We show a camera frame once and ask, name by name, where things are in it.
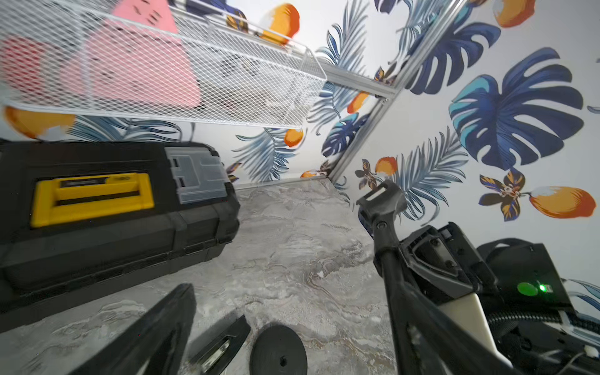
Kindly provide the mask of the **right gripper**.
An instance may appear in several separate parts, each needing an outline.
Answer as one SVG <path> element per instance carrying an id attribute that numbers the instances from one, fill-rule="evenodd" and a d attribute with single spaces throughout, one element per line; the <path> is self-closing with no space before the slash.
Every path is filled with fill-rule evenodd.
<path id="1" fill-rule="evenodd" d="M 478 296 L 490 326 L 542 322 L 581 326 L 547 249 L 505 238 L 473 247 L 455 223 L 426 226 L 401 240 L 420 290 L 441 305 Z"/>

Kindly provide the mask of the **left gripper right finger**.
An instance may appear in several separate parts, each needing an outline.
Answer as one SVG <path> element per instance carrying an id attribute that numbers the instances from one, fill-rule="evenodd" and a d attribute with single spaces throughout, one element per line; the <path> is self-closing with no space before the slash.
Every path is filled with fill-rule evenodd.
<path id="1" fill-rule="evenodd" d="M 384 280 L 399 374 L 514 374 L 423 296 L 406 277 L 398 248 L 375 252 Z"/>

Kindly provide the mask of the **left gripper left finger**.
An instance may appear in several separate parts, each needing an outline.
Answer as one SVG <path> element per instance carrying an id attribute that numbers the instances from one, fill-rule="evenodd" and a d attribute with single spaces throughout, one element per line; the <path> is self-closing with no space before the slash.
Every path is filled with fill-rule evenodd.
<path id="1" fill-rule="evenodd" d="M 179 284 L 72 374 L 177 374 L 196 309 L 192 284 Z"/>

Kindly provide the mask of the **black stand pole with clip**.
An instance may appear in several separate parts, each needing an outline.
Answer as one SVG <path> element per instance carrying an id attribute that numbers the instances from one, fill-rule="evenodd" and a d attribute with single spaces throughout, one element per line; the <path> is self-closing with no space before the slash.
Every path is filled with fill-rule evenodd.
<path id="1" fill-rule="evenodd" d="M 383 181 L 360 198 L 356 205 L 359 222 L 373 239 L 373 261 L 376 267 L 380 267 L 381 257 L 399 247 L 395 219 L 407 208 L 405 193 L 392 181 Z"/>

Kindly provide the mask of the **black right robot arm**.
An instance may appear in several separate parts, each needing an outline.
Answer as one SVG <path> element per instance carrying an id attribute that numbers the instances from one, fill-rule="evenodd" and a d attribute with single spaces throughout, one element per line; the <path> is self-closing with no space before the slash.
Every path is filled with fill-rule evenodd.
<path id="1" fill-rule="evenodd" d="M 399 243 L 420 292 L 526 374 L 597 374 L 599 320 L 576 311 L 541 243 L 504 238 L 473 247 L 455 223 Z"/>

